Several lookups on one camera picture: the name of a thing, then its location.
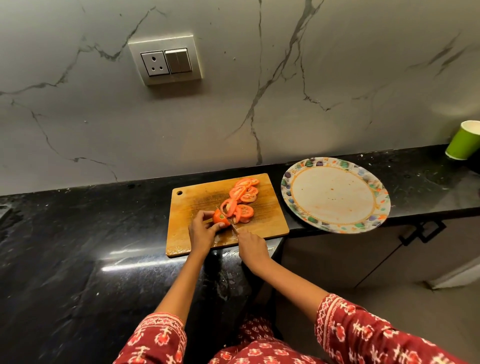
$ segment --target switch plate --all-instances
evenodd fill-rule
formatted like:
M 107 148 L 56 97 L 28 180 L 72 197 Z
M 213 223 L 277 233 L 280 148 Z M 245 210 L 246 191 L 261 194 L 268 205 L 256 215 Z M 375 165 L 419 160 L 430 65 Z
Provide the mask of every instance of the switch plate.
M 138 72 L 145 85 L 164 84 L 169 82 L 179 82 L 196 80 L 202 78 L 200 61 L 193 36 L 179 36 L 175 38 L 164 39 L 145 39 L 128 43 L 133 60 L 137 66 Z M 167 50 L 186 49 L 190 59 L 191 72 L 180 72 L 164 74 L 158 77 L 149 75 L 142 57 L 142 53 L 164 52 Z
M 167 62 L 165 61 L 165 56 L 161 50 L 157 52 L 141 53 L 141 56 L 150 77 L 170 73 L 168 71 Z
M 192 70 L 186 48 L 166 50 L 165 57 L 171 73 L 190 72 Z

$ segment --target red patterned kurta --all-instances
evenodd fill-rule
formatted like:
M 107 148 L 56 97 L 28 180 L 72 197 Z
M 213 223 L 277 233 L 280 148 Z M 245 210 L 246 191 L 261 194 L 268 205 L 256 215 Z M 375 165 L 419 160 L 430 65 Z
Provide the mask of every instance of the red patterned kurta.
M 465 363 L 431 342 L 401 332 L 360 306 L 330 294 L 317 312 L 315 335 L 338 364 Z M 247 318 L 240 344 L 219 351 L 210 364 L 316 364 L 273 337 L 270 323 Z M 187 338 L 181 321 L 170 314 L 151 314 L 137 327 L 114 364 L 176 364 L 183 362 Z

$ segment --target black granite countertop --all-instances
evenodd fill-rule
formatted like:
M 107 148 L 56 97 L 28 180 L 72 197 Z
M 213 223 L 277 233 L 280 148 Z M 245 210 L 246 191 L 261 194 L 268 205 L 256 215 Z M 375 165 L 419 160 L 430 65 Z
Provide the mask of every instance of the black granite countertop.
M 386 186 L 392 210 L 384 225 L 480 215 L 480 159 L 453 162 L 444 149 L 340 158 Z M 171 190 L 268 173 L 281 201 L 281 177 L 291 164 L 0 197 L 12 207 L 0 225 L 2 361 L 112 362 L 185 260 L 165 256 Z M 319 233 L 281 206 L 290 236 Z M 281 242 L 268 242 L 271 254 Z M 226 343 L 260 285 L 237 247 L 211 252 L 187 322 L 185 363 L 207 362 Z

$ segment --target green paper cup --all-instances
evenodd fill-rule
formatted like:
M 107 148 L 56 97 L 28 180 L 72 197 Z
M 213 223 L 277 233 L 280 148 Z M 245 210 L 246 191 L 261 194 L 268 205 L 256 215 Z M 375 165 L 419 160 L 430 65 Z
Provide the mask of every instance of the green paper cup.
M 466 160 L 480 148 L 480 121 L 467 120 L 453 137 L 445 154 L 456 160 Z

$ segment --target hand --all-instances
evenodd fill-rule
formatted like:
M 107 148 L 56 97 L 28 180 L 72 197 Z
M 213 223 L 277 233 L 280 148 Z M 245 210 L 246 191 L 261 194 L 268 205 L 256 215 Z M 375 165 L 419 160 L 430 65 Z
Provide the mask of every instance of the hand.
M 214 213 L 214 211 L 198 211 L 197 216 L 188 226 L 190 244 L 192 245 L 190 255 L 198 255 L 201 259 L 205 259 L 212 247 L 216 232 L 225 227 L 223 222 L 215 225 L 212 222 L 204 223 L 205 220 L 212 218 Z
M 255 275 L 270 262 L 265 239 L 248 231 L 239 232 L 239 254 Z

